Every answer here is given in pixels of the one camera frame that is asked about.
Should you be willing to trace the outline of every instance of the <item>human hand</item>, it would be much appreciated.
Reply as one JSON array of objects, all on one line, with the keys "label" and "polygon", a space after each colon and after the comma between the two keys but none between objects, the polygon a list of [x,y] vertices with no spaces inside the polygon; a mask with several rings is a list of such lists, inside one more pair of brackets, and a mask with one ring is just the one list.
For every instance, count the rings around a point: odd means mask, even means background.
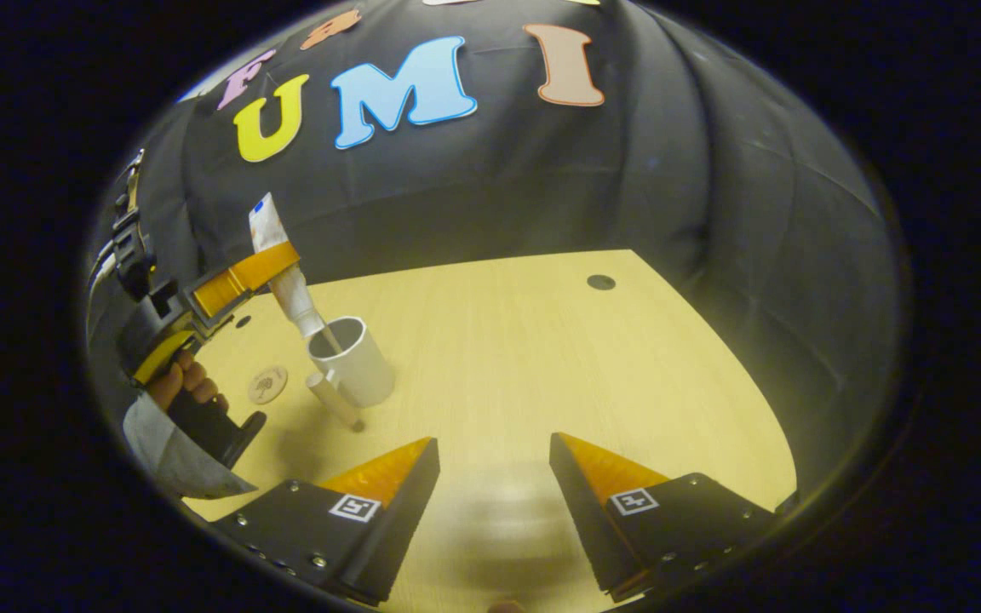
[{"label": "human hand", "polygon": [[151,395],[153,403],[162,411],[168,412],[169,404],[172,404],[172,399],[182,388],[191,392],[196,403],[214,401],[223,412],[229,410],[229,401],[226,401],[226,396],[218,393],[218,385],[207,379],[207,371],[203,365],[196,362],[195,357],[184,350],[176,353],[169,366],[169,372],[147,385],[146,392]]}]

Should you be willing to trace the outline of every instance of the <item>paint tube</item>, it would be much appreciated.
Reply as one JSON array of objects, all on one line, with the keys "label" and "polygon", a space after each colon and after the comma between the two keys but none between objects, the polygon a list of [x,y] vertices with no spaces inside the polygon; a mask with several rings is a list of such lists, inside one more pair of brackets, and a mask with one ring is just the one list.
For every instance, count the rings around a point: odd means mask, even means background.
[{"label": "paint tube", "polygon": [[[270,192],[249,212],[249,230],[256,253],[289,240]],[[299,265],[293,264],[280,272],[268,286],[272,288],[272,294],[285,317],[301,331],[302,338],[308,338],[324,327],[324,319],[316,312],[313,300],[308,296],[305,275]]]}]

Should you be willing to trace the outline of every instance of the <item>blue letter m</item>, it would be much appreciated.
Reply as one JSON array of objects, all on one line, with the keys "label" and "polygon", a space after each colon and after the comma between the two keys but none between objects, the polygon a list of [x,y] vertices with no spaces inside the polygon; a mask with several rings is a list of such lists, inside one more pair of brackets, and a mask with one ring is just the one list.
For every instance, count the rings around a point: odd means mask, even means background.
[{"label": "blue letter m", "polygon": [[408,121],[413,124],[474,113],[475,98],[464,94],[456,70],[456,50],[463,44],[460,36],[427,40],[411,50],[395,78],[373,65],[355,66],[332,78],[331,86],[339,89],[340,131],[336,146],[346,150],[373,137],[373,125],[366,123],[363,107],[384,129],[396,129],[412,90],[416,104],[408,113]]}]

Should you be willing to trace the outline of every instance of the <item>white cup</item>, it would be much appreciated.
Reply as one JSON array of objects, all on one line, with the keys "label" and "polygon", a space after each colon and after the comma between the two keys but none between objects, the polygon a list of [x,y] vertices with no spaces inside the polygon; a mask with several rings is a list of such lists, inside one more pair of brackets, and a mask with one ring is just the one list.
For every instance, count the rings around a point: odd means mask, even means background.
[{"label": "white cup", "polygon": [[308,339],[308,357],[348,403],[365,408],[380,403],[393,392],[393,369],[381,355],[362,318],[338,318],[328,329],[339,344],[336,353],[324,330]]}]

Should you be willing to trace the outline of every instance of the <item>sleeve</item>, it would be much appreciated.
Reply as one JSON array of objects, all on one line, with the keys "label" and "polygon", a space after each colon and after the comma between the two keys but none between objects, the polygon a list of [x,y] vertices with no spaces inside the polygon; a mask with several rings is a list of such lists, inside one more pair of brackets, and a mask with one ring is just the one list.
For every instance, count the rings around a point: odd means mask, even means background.
[{"label": "sleeve", "polygon": [[192,441],[143,392],[123,418],[123,434],[139,462],[180,496],[221,498],[256,490]]}]

